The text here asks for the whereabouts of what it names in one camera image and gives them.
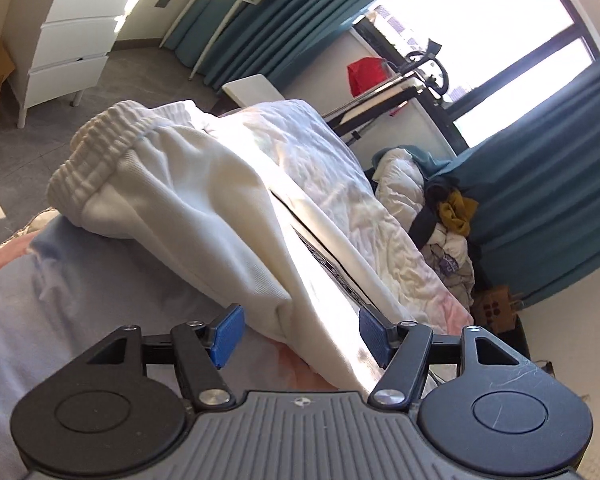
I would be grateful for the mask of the white sweatpants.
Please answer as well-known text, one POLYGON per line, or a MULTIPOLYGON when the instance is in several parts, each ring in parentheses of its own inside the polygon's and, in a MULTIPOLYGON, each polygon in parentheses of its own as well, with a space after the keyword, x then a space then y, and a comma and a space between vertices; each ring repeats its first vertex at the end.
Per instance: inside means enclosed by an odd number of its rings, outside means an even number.
POLYGON ((47 188, 75 226, 136 240, 326 382, 370 393, 381 370, 339 286, 403 314, 344 233, 245 138, 197 128, 192 103, 123 101, 89 120, 47 188))

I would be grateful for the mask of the pile of clothes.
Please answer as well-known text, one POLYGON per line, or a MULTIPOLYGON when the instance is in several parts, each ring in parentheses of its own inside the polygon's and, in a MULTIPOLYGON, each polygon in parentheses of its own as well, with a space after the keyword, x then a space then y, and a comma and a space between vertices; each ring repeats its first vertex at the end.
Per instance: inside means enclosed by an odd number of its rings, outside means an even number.
POLYGON ((413 223, 407 228, 398 222, 420 250, 428 266, 468 310, 474 303, 472 289, 475 285, 475 271, 469 257, 468 241, 466 237, 445 229, 434 206, 426 203, 425 186, 424 177, 425 206, 413 223))

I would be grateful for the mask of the mustard yellow garment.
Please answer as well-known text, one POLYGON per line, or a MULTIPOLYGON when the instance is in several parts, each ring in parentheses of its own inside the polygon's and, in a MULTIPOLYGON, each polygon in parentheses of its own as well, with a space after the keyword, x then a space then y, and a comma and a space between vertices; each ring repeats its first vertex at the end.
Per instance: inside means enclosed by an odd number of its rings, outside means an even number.
POLYGON ((460 194, 459 190, 453 190, 445 200, 438 203, 438 216, 445 229, 468 237, 470 222, 478 207, 479 203, 476 200, 460 194))

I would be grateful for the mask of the white puffy jacket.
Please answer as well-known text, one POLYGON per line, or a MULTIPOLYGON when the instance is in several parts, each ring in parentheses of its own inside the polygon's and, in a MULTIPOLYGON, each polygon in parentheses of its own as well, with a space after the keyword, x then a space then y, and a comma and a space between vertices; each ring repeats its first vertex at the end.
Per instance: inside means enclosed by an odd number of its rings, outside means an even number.
POLYGON ((376 198, 407 228, 425 206, 424 177, 405 148, 393 148, 381 156, 372 180, 376 198))

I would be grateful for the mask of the teal curtain by bed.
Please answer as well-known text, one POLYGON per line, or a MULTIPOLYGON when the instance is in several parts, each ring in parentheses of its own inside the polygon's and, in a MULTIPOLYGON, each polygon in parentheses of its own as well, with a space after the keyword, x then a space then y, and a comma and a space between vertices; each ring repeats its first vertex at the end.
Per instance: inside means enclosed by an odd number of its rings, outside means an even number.
POLYGON ((600 267, 600 58, 437 177, 476 200, 470 238, 525 306, 600 267))

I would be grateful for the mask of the white board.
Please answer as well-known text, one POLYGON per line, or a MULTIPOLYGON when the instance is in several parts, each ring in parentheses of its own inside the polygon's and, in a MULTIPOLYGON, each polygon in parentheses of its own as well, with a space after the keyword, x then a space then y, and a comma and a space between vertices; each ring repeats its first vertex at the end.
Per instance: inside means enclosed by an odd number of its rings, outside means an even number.
POLYGON ((285 99, 274 84, 262 74, 229 81, 222 85, 222 90, 241 108, 285 99))

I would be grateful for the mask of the red bag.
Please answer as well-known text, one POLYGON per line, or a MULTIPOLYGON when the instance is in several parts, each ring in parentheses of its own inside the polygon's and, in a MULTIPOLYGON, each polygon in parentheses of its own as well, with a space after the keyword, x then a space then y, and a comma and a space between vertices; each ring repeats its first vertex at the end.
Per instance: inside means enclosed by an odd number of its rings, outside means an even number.
POLYGON ((376 87, 387 80, 390 73, 383 58, 360 58, 347 66, 349 88, 352 96, 376 87))

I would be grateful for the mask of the teal curtain far side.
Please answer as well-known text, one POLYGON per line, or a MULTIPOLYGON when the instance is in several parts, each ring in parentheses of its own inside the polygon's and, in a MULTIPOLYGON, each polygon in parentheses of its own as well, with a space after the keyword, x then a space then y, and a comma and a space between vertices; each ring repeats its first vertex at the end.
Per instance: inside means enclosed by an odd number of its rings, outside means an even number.
POLYGON ((286 87, 375 0, 262 0, 244 4, 199 67, 219 90, 229 81, 262 74, 286 87))

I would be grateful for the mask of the white drawer cabinet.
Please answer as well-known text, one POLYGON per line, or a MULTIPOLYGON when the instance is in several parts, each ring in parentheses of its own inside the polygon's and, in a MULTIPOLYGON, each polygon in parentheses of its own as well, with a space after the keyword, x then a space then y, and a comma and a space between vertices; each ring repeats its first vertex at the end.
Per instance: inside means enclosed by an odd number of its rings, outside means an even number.
POLYGON ((17 127, 27 112, 68 96, 80 104, 98 84, 108 54, 138 0, 12 0, 2 39, 15 71, 8 82, 19 105, 17 127))

